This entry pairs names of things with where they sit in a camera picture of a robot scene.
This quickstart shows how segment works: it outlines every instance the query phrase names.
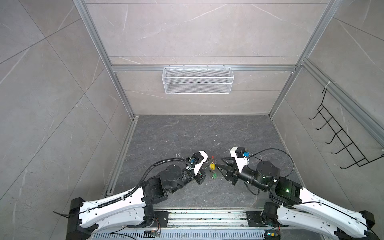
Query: wire mesh basket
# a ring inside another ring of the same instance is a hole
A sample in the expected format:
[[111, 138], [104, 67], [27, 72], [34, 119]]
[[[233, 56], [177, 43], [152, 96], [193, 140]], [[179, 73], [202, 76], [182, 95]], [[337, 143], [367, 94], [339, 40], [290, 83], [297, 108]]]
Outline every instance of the wire mesh basket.
[[166, 94], [230, 93], [230, 67], [166, 67], [162, 80]]

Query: wall hook rack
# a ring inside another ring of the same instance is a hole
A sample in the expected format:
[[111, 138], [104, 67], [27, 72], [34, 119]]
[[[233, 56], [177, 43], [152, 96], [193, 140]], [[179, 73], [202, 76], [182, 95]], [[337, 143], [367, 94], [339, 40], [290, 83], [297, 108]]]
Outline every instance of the wall hook rack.
[[[333, 133], [334, 133], [334, 135], [333, 135], [331, 141], [330, 141], [330, 142], [325, 142], [325, 143], [326, 143], [326, 144], [330, 144], [330, 143], [333, 142], [333, 140], [335, 139], [335, 137], [337, 137], [337, 138], [339, 139], [339, 141], [341, 142], [341, 144], [343, 145], [343, 148], [342, 148], [342, 149], [340, 149], [339, 151], [337, 151], [337, 152], [335, 152], [335, 153], [331, 152], [331, 154], [338, 154], [339, 152], [341, 152], [341, 151], [343, 151], [343, 150], [345, 149], [345, 150], [348, 152], [348, 154], [351, 156], [351, 158], [353, 159], [353, 161], [354, 161], [353, 164], [351, 164], [351, 165], [349, 165], [349, 166], [347, 166], [347, 167], [340, 167], [340, 168], [341, 168], [341, 169], [347, 169], [347, 168], [349, 168], [349, 167], [351, 167], [351, 166], [353, 166], [353, 165], [357, 165], [357, 166], [361, 167], [361, 166], [364, 166], [364, 165], [366, 165], [366, 164], [368, 164], [368, 163], [371, 163], [371, 162], [373, 162], [373, 161], [376, 161], [376, 160], [378, 160], [378, 159], [384, 157], [384, 154], [382, 154], [380, 157], [375, 158], [375, 159], [373, 159], [373, 160], [371, 160], [371, 161], [369, 161], [369, 160], [365, 157], [365, 155], [360, 151], [360, 149], [359, 149], [359, 148], [357, 147], [357, 145], [353, 142], [353, 140], [350, 138], [350, 136], [347, 134], [347, 132], [341, 127], [341, 125], [337, 122], [337, 120], [333, 117], [333, 115], [332, 115], [332, 114], [328, 111], [328, 109], [323, 105], [324, 97], [325, 97], [325, 94], [327, 93], [327, 89], [324, 88], [323, 91], [322, 91], [321, 93], [324, 93], [324, 95], [323, 95], [323, 99], [322, 99], [322, 101], [321, 101], [320, 106], [317, 108], [317, 113], [316, 113], [316, 115], [315, 115], [313, 118], [308, 118], [308, 119], [312, 120], [312, 119], [314, 119], [317, 115], [320, 114], [320, 115], [323, 117], [323, 119], [325, 120], [325, 123], [324, 123], [324, 125], [322, 125], [320, 128], [316, 128], [316, 129], [317, 129], [317, 130], [320, 130], [320, 129], [322, 129], [324, 126], [328, 125], [328, 126], [331, 128], [331, 130], [333, 131]], [[327, 120], [327, 119], [324, 117], [324, 115], [321, 113], [322, 110], [326, 111], [326, 112], [331, 116], [328, 120]], [[329, 121], [331, 121], [332, 119], [333, 119], [334, 122], [340, 127], [340, 130], [335, 131], [335, 129], [329, 124]], [[341, 140], [340, 136], [338, 135], [339, 133], [344, 133], [344, 134], [348, 137], [348, 139], [351, 141], [351, 143], [349, 143], [349, 144], [346, 145], [346, 144]], [[356, 159], [353, 157], [353, 155], [351, 154], [351, 152], [350, 152], [349, 149], [348, 149], [349, 146], [354, 146], [354, 147], [360, 152], [360, 154], [362, 155], [363, 158], [360, 159], [360, 160], [358, 160], [358, 161], [356, 161]]]

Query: black joint housing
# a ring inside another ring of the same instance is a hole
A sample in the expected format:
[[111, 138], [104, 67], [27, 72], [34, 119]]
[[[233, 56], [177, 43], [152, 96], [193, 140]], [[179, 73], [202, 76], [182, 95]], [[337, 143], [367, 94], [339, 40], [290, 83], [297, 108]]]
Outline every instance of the black joint housing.
[[361, 213], [369, 228], [372, 228], [375, 225], [375, 217], [373, 216], [373, 213], [366, 210], [360, 211], [359, 213]]
[[203, 168], [200, 168], [199, 172], [195, 176], [195, 180], [198, 185], [201, 185], [205, 180], [206, 174]]
[[244, 158], [245, 147], [238, 147], [238, 148], [235, 150], [235, 153], [236, 153], [236, 156], [237, 156], [238, 158]]
[[297, 182], [280, 177], [279, 181], [271, 187], [269, 198], [278, 204], [293, 205], [302, 202], [300, 190], [303, 187]]
[[151, 177], [141, 185], [144, 197], [141, 199], [147, 205], [157, 204], [168, 199], [167, 192], [163, 189], [160, 177]]
[[80, 197], [72, 199], [71, 201], [66, 240], [86, 240], [91, 236], [93, 230], [99, 227], [98, 224], [94, 224], [88, 228], [79, 226], [82, 222], [82, 219], [79, 219], [79, 213], [83, 202], [85, 201]]
[[277, 215], [277, 209], [280, 206], [273, 202], [266, 202], [264, 205], [264, 210], [262, 212], [262, 219], [266, 225], [271, 225], [273, 227], [276, 227], [280, 225], [280, 223], [277, 221], [279, 216]]
[[204, 160], [204, 157], [203, 157], [203, 155], [201, 155], [200, 152], [195, 152], [195, 153], [192, 155], [191, 159], [192, 159], [192, 158], [194, 158], [194, 159], [196, 160], [196, 163], [195, 163], [195, 164], [199, 164], [199, 163], [201, 163], [201, 161]]
[[333, 233], [339, 238], [339, 240], [380, 240], [379, 237], [372, 232], [364, 232], [366, 237], [361, 238], [351, 237], [339, 228], [337, 228], [337, 231], [334, 231]]

